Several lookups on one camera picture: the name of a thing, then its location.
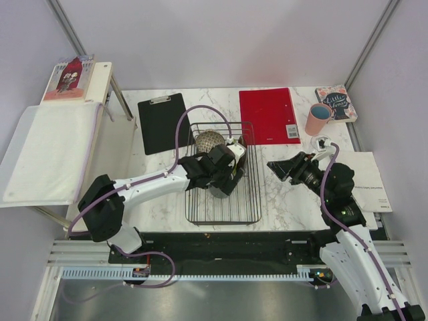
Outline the light blue plastic cup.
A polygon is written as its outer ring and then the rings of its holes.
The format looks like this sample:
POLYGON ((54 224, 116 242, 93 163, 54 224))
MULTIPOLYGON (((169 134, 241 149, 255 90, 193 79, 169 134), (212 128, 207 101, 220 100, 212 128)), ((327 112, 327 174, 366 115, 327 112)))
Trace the light blue plastic cup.
POLYGON ((325 120, 328 122, 332 117, 332 109, 325 104, 314 104, 311 106, 310 115, 317 120, 325 120))

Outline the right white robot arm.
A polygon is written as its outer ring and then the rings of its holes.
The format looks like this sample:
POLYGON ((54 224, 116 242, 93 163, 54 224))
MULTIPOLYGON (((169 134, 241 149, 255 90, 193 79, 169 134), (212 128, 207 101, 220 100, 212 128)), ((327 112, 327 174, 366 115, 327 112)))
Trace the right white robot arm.
POLYGON ((306 255, 325 263, 350 298, 358 320, 425 320, 422 307, 405 297, 376 250, 366 220, 352 196, 354 171, 331 160, 319 168, 315 154, 299 152, 267 163, 281 181, 305 185, 319 196, 328 228, 313 232, 306 255))

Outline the pink plastic cup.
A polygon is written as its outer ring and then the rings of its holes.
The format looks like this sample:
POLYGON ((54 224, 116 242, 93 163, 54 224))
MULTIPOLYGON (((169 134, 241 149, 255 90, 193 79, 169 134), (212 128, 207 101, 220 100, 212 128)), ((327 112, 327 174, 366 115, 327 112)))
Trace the pink plastic cup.
POLYGON ((328 122, 325 120, 315 119, 315 117, 310 115, 310 110, 309 110, 306 125, 305 125, 305 132, 310 136, 316 136, 320 133, 320 131, 324 128, 324 126, 327 123, 328 122))

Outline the dark brown floral plate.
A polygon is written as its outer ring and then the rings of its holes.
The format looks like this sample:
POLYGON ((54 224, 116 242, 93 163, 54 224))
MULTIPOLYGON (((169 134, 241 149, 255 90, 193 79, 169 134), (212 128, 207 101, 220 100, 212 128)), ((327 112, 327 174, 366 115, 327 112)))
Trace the dark brown floral plate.
POLYGON ((237 168, 244 168, 245 167, 245 163, 247 160, 247 143, 245 141, 245 138, 243 136, 239 137, 238 143, 244 148, 244 152, 243 155, 240 157, 238 163, 237 163, 237 168))

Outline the grey ceramic mug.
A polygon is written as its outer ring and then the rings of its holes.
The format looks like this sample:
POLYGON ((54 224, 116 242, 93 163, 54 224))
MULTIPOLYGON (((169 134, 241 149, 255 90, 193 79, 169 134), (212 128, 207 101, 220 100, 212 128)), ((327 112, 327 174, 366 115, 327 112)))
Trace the grey ceramic mug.
POLYGON ((212 196, 218 199, 225 199, 229 196, 227 193, 224 193, 221 189, 214 186, 209 187, 209 192, 212 194, 212 196))

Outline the clear drinking glass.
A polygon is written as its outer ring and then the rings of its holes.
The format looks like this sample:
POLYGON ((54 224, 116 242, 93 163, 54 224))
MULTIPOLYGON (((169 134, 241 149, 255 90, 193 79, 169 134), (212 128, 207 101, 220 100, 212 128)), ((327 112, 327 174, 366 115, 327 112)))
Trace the clear drinking glass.
POLYGON ((310 140, 310 143, 312 145, 312 147, 314 148, 314 150, 316 150, 317 152, 323 152, 325 150, 328 150, 329 148, 332 147, 332 140, 330 137, 326 136, 326 135, 318 135, 318 136, 313 136, 310 140))

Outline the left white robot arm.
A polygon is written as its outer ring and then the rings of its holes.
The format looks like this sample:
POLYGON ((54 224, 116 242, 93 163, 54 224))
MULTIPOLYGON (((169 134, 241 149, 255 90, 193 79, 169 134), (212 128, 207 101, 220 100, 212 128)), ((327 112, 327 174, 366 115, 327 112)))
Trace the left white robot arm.
POLYGON ((209 152, 180 158, 173 168, 152 175, 113 181, 100 175, 78 204, 92 241, 119 248, 132 263, 146 257, 139 232, 123 221, 135 206, 171 193, 214 188, 229 196, 243 176, 247 149, 239 143, 219 144, 209 152))

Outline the grey wire dish rack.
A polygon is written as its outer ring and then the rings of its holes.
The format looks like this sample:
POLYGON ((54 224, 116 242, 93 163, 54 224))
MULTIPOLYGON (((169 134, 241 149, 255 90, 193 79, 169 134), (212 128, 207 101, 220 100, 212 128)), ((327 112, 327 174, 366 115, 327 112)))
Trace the grey wire dish rack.
POLYGON ((232 134, 246 149, 243 176, 227 197, 215 196, 213 189, 193 189, 185 193, 185 217, 194 225, 250 225, 261 219, 261 193, 257 149, 250 122, 194 122, 190 125, 186 155, 197 152, 195 140, 206 130, 214 130, 224 139, 232 134))

